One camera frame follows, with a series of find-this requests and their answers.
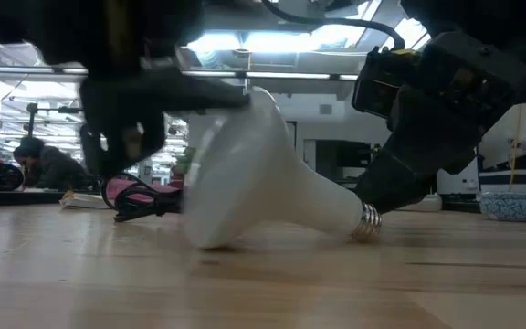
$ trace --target pink object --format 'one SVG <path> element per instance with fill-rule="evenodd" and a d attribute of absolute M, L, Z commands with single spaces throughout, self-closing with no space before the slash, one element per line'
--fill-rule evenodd
<path fill-rule="evenodd" d="M 135 184 L 135 182 L 127 180 L 127 179 L 119 179 L 119 178 L 111 179 L 109 183 L 107 184 L 107 198 L 110 201 L 114 200 L 115 197 L 117 197 L 117 195 L 122 190 L 124 190 L 125 188 L 133 184 Z M 175 188 L 171 186 L 161 186 L 159 184 L 153 184 L 152 188 L 155 189 L 156 191 L 166 192 L 166 193 L 174 192 L 179 189 L 179 188 Z M 132 195 L 132 196 L 129 196 L 129 198 L 133 200 L 137 200 L 137 201 L 148 202 L 148 203 L 153 201 L 153 199 L 151 199 L 148 196 L 144 196 L 144 195 Z"/>

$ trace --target robotic arm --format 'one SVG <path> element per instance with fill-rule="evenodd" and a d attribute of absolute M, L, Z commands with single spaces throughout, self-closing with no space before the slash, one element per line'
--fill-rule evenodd
<path fill-rule="evenodd" d="M 375 28 L 394 39 L 393 49 L 368 55 L 352 101 L 356 110 L 384 117 L 392 131 L 356 187 L 382 213 L 418 202 L 439 169 L 460 172 L 484 133 L 526 102 L 526 1 L 401 0 L 432 36 L 421 53 L 404 49 L 383 24 L 297 17 L 261 2 L 287 21 Z M 210 3 L 252 14 L 247 0 Z M 202 14 L 199 0 L 0 0 L 0 43 L 28 40 L 50 65 L 78 61 L 88 69 L 80 86 L 83 149 L 87 167 L 111 177 L 163 146 L 164 111 L 248 102 L 242 90 L 175 67 L 142 69 L 140 58 L 172 56 L 196 39 Z"/>

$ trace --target desk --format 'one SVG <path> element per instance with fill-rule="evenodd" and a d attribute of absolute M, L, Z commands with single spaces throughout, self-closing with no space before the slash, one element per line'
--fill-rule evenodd
<path fill-rule="evenodd" d="M 272 224 L 200 252 L 176 217 L 0 207 L 0 328 L 526 327 L 526 224 L 394 213 L 379 244 Z"/>

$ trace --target ceiling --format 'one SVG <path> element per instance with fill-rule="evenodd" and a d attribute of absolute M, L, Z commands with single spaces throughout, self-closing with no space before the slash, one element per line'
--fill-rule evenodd
<path fill-rule="evenodd" d="M 404 19 L 398 0 L 278 0 L 280 9 L 297 16 L 362 18 L 396 27 L 408 48 L 421 48 L 428 35 L 418 22 Z M 356 75 L 363 67 L 366 52 L 375 46 L 391 47 L 390 38 L 382 32 L 363 27 L 309 27 L 281 21 L 260 7 L 255 16 L 233 16 L 220 9 L 207 9 L 205 34 L 180 49 L 179 57 L 186 69 L 249 70 L 286 73 L 341 73 Z M 1 103 L 0 146 L 14 147 L 17 136 L 25 134 L 29 119 L 26 106 L 37 102 L 42 108 L 78 107 L 76 83 L 81 75 L 66 72 L 23 74 L 14 67 L 45 67 L 37 51 L 28 44 L 0 46 Z M 64 67 L 79 68 L 78 64 Z M 352 81 L 253 80 L 272 93 L 334 94 L 343 100 L 352 90 Z M 53 140 L 67 152 L 80 157 L 75 146 L 76 129 L 81 116 L 40 111 L 36 116 L 36 135 Z M 170 159 L 181 150 L 185 123 L 170 119 L 179 131 L 170 136 L 176 147 L 158 154 Z"/>

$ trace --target wooden table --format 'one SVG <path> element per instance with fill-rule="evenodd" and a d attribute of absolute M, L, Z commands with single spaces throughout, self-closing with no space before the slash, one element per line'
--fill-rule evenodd
<path fill-rule="evenodd" d="M 526 224 L 395 213 L 378 244 L 274 224 L 200 252 L 177 218 L 0 207 L 0 328 L 526 328 Z"/>

